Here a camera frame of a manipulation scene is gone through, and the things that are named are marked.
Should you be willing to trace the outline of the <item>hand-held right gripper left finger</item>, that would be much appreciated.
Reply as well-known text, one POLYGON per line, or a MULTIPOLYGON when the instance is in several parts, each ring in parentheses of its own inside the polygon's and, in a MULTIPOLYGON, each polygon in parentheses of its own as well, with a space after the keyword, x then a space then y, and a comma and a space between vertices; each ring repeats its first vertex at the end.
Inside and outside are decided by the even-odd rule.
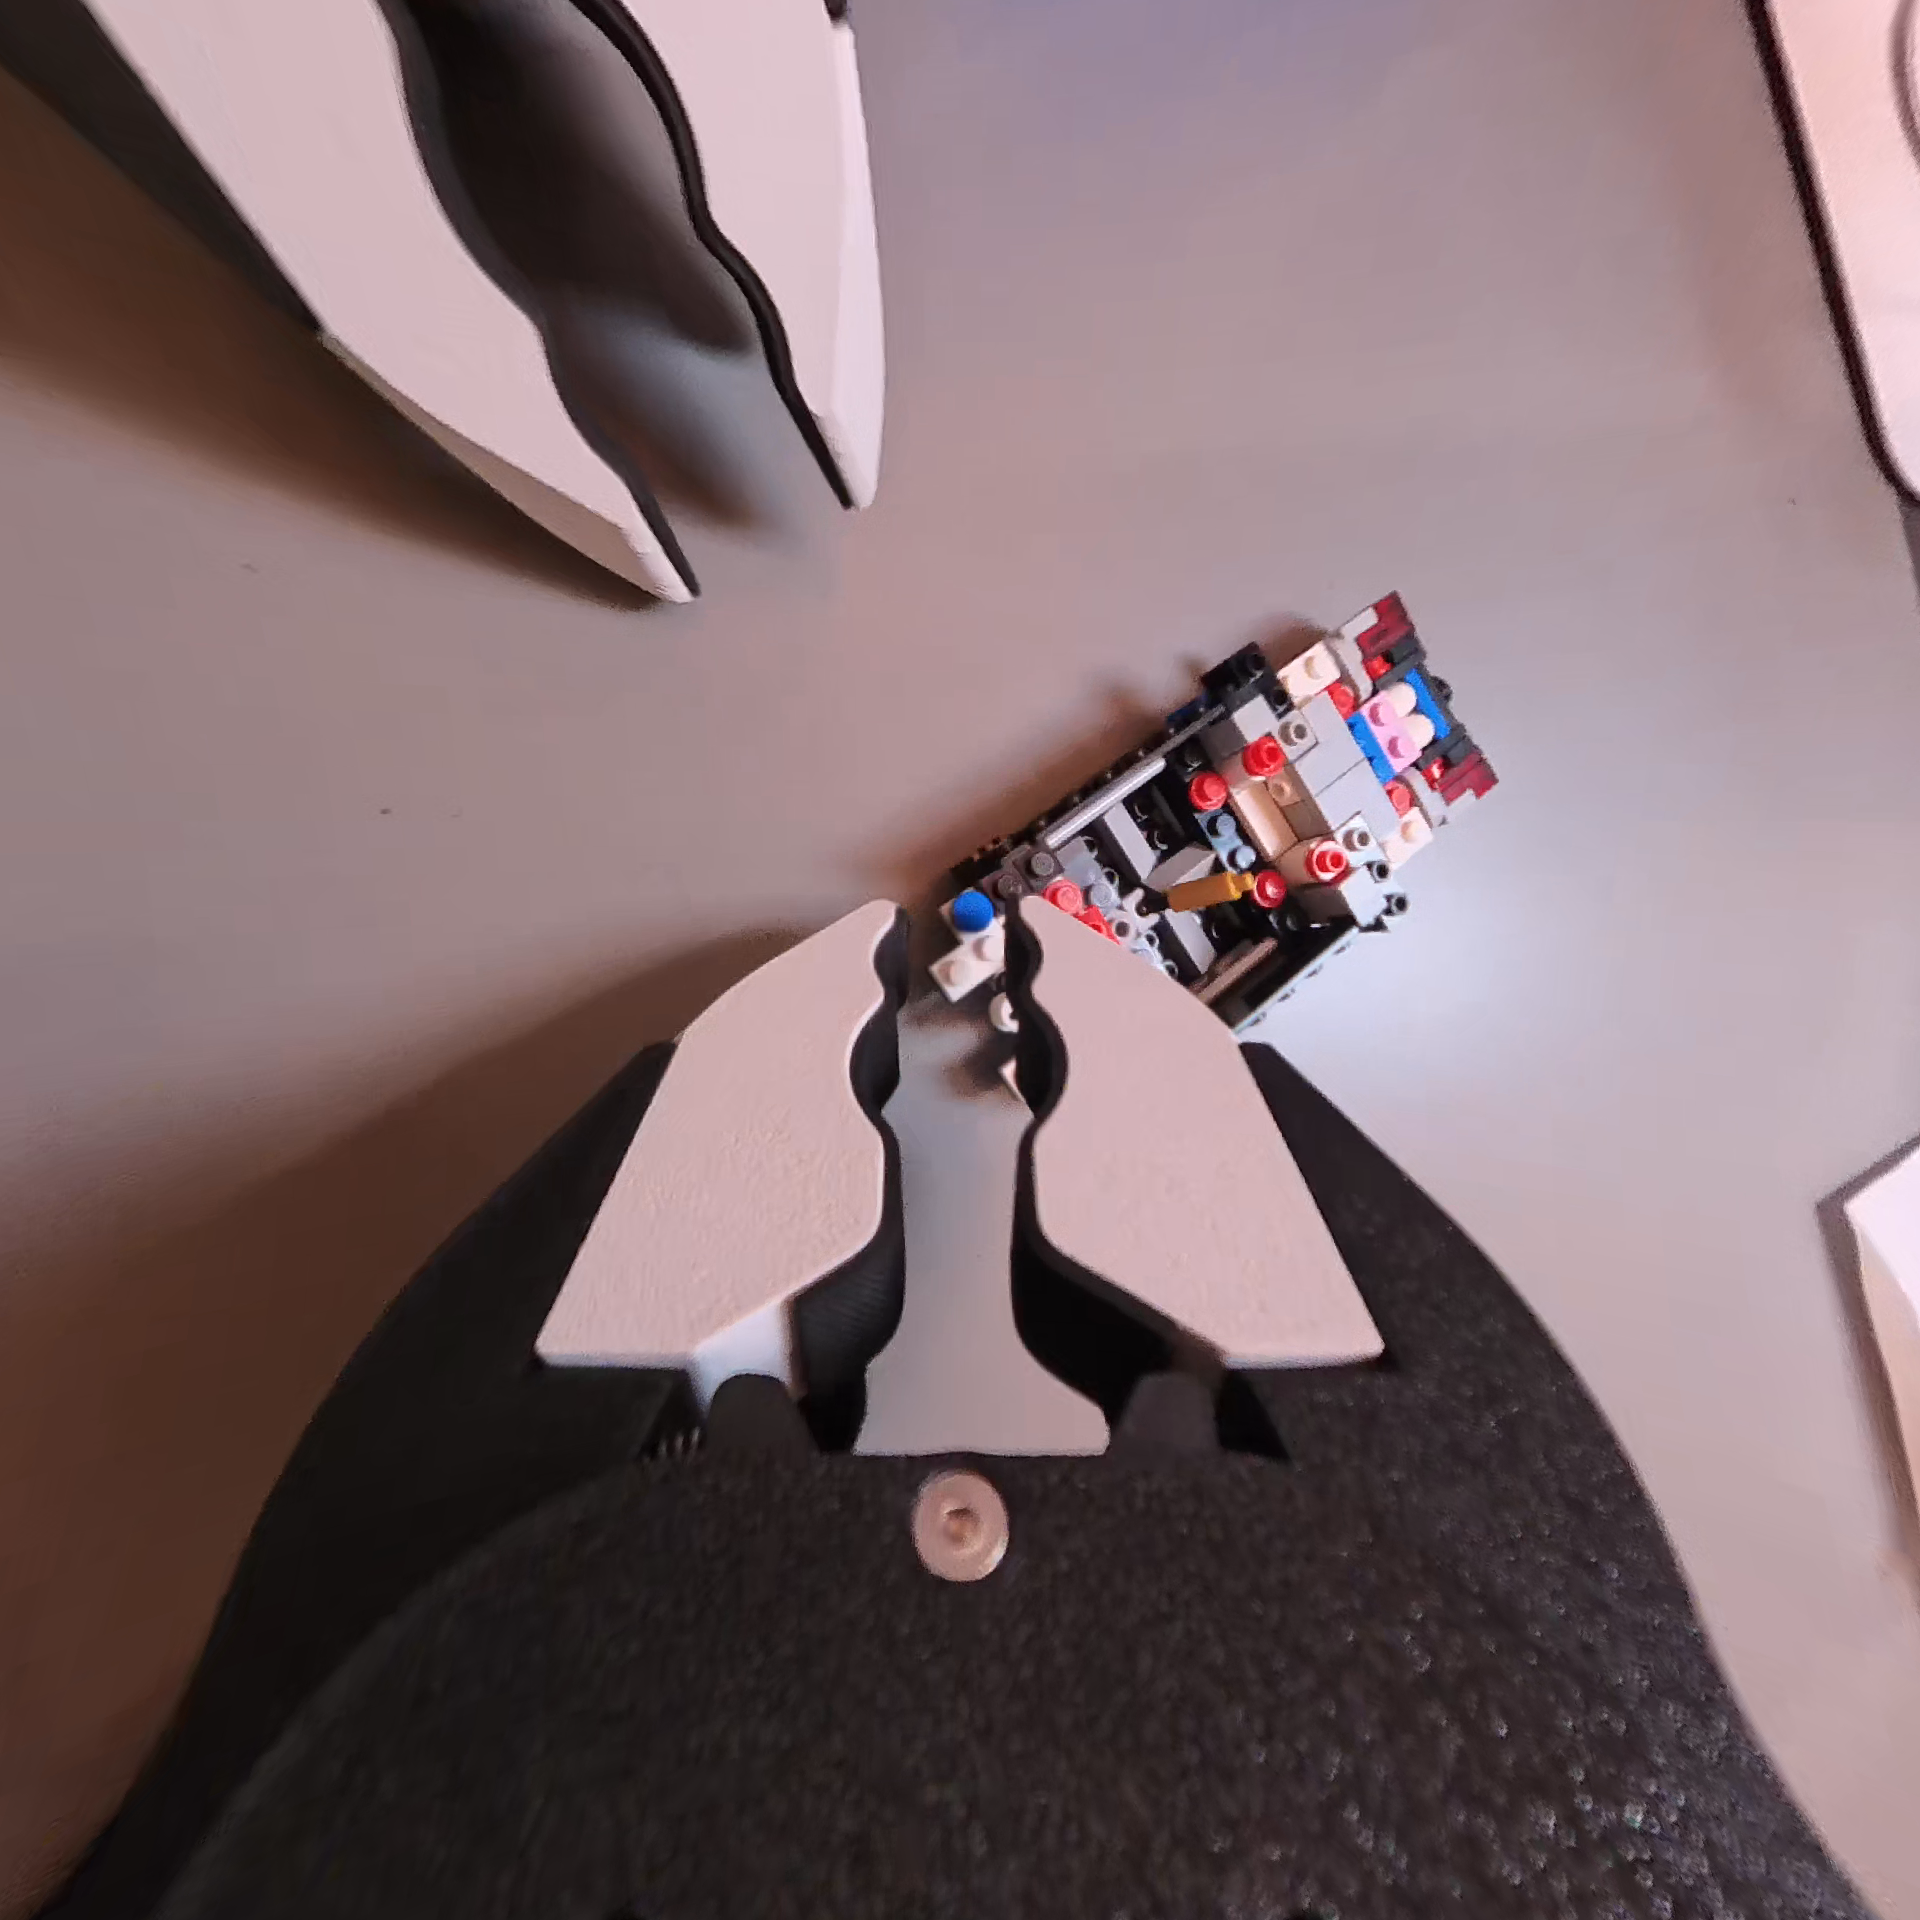
POLYGON ((780 1380, 862 1416, 899 1330, 906 911, 864 902, 742 976, 670 1050, 540 1334, 555 1366, 780 1380))

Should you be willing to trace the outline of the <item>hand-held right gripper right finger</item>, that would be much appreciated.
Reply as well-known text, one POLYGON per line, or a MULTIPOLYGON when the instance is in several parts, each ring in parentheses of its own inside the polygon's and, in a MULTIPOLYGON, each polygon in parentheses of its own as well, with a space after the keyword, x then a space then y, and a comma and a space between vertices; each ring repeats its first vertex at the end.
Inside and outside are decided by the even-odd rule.
POLYGON ((1186 989, 1029 899, 1006 934, 1029 1120, 1012 1306, 1106 1424, 1157 1375, 1222 1422, 1242 1375, 1372 1366, 1386 1339, 1247 1052, 1186 989))

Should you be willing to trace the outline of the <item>white paper bags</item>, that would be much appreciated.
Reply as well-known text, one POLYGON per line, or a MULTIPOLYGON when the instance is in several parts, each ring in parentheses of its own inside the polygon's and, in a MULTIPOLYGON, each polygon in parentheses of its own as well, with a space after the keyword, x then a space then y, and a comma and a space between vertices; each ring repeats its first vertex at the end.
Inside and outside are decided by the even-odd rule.
POLYGON ((1917 1452, 1917 1141, 1906 1141, 1838 1196, 1855 1256, 1866 1324, 1887 1407, 1916 1471, 1917 1452))

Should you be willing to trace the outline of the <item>partly built lego car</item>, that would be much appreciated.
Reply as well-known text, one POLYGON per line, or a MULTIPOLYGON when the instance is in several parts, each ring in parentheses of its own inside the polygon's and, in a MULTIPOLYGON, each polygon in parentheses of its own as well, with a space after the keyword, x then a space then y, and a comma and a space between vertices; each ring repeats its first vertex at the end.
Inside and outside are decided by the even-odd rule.
MULTIPOLYGON (((1126 755, 951 869, 943 946, 1039 899, 1247 1035, 1408 911, 1406 867, 1498 787, 1398 591, 1214 662, 1126 755)), ((992 999, 1012 1032, 1004 971, 992 999)))

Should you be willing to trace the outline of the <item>white book stand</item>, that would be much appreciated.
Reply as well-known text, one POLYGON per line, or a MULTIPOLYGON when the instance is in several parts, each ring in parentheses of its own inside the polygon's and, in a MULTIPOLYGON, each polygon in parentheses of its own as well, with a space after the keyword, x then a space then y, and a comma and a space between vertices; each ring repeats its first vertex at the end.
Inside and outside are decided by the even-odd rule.
POLYGON ((1917 4, 1765 3, 1814 260, 1868 446, 1917 498, 1917 4))

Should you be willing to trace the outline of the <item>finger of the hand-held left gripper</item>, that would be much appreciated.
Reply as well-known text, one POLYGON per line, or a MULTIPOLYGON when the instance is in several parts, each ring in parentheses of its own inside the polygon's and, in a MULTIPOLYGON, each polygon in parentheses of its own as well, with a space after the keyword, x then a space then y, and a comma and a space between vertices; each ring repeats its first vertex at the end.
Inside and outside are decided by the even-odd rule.
POLYGON ((653 102, 688 224, 731 279, 775 391, 850 509, 880 478, 874 160, 847 4, 580 3, 653 102))
POLYGON ((555 539, 666 603, 698 583, 566 410, 540 327, 424 167, 372 3, 103 3, 94 22, 391 410, 555 539))

